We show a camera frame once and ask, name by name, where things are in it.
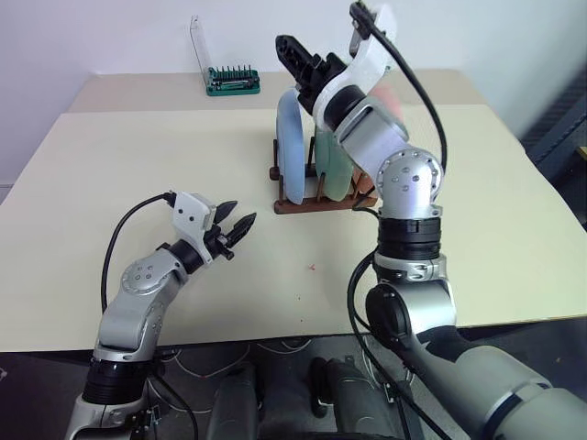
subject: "beige tabletop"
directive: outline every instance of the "beige tabletop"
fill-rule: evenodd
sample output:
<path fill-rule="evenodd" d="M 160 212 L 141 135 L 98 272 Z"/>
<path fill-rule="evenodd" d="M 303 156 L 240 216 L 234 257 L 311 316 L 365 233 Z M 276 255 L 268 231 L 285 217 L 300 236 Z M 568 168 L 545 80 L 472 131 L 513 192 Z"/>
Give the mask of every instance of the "beige tabletop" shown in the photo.
<path fill-rule="evenodd" d="M 438 78 L 443 74 L 460 76 L 443 72 Z M 163 75 L 161 89 L 179 87 L 178 103 L 197 107 L 177 110 L 169 108 L 172 92 L 162 93 L 153 85 L 157 75 L 148 76 L 91 80 L 0 205 L 0 351 L 92 347 L 112 229 L 130 206 L 169 189 L 215 202 L 236 199 L 234 217 L 258 217 L 233 260 L 219 259 L 196 272 L 180 291 L 161 344 L 349 333 L 346 285 L 374 248 L 377 225 L 348 211 L 273 213 L 277 187 L 268 168 L 274 106 L 287 81 L 265 81 L 276 96 L 259 95 L 256 106 L 239 96 L 222 100 L 235 109 L 210 110 L 189 99 L 204 98 L 196 88 L 179 93 L 177 83 L 197 77 Z M 430 87 L 435 79 L 425 81 Z M 124 94 L 124 87 L 116 89 L 121 83 L 136 89 Z M 111 88 L 116 90 L 109 100 Z M 431 87 L 433 99 L 448 98 L 446 88 Z M 157 99 L 146 96 L 148 89 Z M 403 96 L 402 86 L 397 89 Z M 461 93 L 473 101 L 475 93 Z M 403 98 L 404 118 L 412 142 L 437 153 L 426 109 L 409 99 Z M 141 105 L 147 110 L 138 110 Z M 437 109 L 449 140 L 449 173 L 439 203 L 458 324 L 586 314 L 587 237 L 572 212 L 482 100 L 440 103 Z M 311 131 L 309 118 L 305 128 Z M 127 264 L 174 239 L 170 219 L 161 203 L 127 223 L 111 265 L 110 300 Z M 358 288 L 361 313 L 373 283 L 369 273 Z"/>

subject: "white wall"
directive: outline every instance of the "white wall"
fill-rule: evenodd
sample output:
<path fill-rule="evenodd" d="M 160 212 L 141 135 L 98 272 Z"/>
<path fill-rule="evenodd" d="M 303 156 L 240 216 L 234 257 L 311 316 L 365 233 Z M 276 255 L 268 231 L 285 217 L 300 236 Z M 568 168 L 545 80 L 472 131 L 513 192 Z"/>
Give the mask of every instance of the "white wall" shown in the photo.
<path fill-rule="evenodd" d="M 585 0 L 388 3 L 413 67 L 463 70 L 517 135 L 587 58 Z M 16 179 L 91 72 L 196 71 L 192 14 L 203 19 L 213 63 L 276 71 L 280 33 L 323 55 L 346 54 L 348 7 L 349 0 L 3 0 L 0 182 Z"/>

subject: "green bit holder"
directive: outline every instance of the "green bit holder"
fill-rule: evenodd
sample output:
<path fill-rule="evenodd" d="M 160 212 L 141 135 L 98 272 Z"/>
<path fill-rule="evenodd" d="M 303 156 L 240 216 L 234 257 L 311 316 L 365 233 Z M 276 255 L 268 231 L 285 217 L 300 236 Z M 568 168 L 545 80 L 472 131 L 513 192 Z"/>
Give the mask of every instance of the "green bit holder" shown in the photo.
<path fill-rule="evenodd" d="M 235 94 L 258 94 L 260 92 L 259 73 L 249 67 L 240 66 L 208 68 L 205 92 L 208 96 L 230 96 Z"/>

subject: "blue plate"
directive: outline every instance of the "blue plate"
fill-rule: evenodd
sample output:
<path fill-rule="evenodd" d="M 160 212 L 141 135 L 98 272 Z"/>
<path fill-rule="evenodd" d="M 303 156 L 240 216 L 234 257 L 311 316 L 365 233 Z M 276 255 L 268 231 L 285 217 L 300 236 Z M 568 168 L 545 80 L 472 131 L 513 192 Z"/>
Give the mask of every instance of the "blue plate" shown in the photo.
<path fill-rule="evenodd" d="M 290 89 L 277 104 L 277 160 L 285 196 L 294 204 L 302 204 L 305 185 L 304 131 L 296 96 L 295 89 Z"/>

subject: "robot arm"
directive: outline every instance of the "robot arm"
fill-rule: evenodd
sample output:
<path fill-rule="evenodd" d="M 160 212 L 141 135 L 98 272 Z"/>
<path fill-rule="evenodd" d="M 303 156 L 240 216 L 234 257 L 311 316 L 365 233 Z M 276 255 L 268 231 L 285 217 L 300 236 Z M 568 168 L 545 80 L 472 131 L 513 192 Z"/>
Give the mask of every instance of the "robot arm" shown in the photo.
<path fill-rule="evenodd" d="M 172 223 L 179 240 L 124 271 L 118 295 L 102 317 L 83 394 L 73 407 L 66 440 L 140 438 L 147 417 L 145 380 L 157 347 L 163 317 L 189 275 L 230 250 L 252 227 L 255 214 L 238 220 L 224 235 L 218 225 L 237 202 L 219 206 L 203 196 L 179 192 Z"/>
<path fill-rule="evenodd" d="M 372 26 L 372 15 L 360 3 L 351 6 L 351 14 L 361 44 L 372 43 L 363 26 L 369 21 Z M 368 88 L 357 85 L 363 72 L 347 68 L 333 53 L 325 60 L 311 57 L 293 37 L 279 36 L 276 50 L 297 81 L 302 107 L 317 125 L 334 132 L 382 198 L 372 260 L 378 285 L 366 300 L 373 335 L 418 374 L 473 438 L 581 438 L 584 402 L 553 389 L 503 351 L 459 335 L 446 257 L 440 253 L 439 161 L 410 145 L 401 122 L 365 95 Z"/>

